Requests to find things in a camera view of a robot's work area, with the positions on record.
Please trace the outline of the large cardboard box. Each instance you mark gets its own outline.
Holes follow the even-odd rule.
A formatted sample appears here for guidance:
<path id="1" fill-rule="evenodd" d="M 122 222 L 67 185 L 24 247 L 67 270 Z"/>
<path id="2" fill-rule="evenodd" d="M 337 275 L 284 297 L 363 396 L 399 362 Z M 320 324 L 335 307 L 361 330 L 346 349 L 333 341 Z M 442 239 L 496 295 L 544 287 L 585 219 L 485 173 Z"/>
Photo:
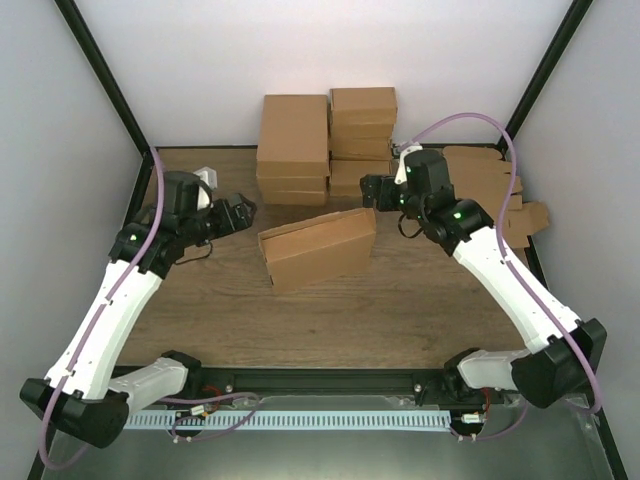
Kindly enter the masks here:
<path id="1" fill-rule="evenodd" d="M 360 273 L 376 238 L 370 208 L 333 212 L 265 230 L 258 243 L 276 294 Z"/>

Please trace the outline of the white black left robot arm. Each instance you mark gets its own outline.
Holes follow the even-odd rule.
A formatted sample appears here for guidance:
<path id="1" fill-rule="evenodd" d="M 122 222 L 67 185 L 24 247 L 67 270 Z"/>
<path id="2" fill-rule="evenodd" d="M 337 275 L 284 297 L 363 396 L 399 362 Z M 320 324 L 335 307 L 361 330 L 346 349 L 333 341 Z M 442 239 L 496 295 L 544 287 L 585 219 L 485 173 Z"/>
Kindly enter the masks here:
<path id="1" fill-rule="evenodd" d="M 124 376 L 113 370 L 145 305 L 185 251 L 252 226 L 255 203 L 239 193 L 217 198 L 216 186 L 212 169 L 166 172 L 158 200 L 118 232 L 99 292 L 69 346 L 44 378 L 21 388 L 21 400 L 46 426 L 105 448 L 132 414 L 167 397 L 191 404 L 203 395 L 201 362 L 175 350 Z"/>

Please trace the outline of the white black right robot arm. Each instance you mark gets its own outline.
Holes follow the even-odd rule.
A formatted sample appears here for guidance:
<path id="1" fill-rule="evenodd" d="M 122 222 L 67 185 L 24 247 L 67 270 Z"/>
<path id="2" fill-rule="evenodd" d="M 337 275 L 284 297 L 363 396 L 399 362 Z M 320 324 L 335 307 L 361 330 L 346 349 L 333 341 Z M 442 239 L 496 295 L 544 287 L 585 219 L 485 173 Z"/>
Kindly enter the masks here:
<path id="1" fill-rule="evenodd" d="M 607 332 L 597 319 L 583 321 L 556 299 L 504 243 L 488 213 L 457 198 L 445 157 L 411 146 L 394 175 L 359 181 L 365 207 L 398 211 L 439 245 L 489 292 L 524 341 L 521 350 L 471 348 L 445 365 L 444 389 L 458 403 L 481 388 L 519 392 L 537 408 L 594 385 Z"/>

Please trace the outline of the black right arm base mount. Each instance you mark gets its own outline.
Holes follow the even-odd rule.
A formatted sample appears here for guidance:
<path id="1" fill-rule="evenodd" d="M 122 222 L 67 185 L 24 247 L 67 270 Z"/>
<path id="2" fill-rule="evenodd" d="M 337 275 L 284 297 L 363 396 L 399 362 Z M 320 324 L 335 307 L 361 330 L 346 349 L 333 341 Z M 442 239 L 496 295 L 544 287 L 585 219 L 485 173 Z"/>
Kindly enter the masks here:
<path id="1" fill-rule="evenodd" d="M 481 406 L 487 399 L 501 398 L 500 394 L 486 393 L 482 388 L 469 387 L 457 367 L 414 369 L 410 372 L 410 381 L 414 402 L 418 406 Z"/>

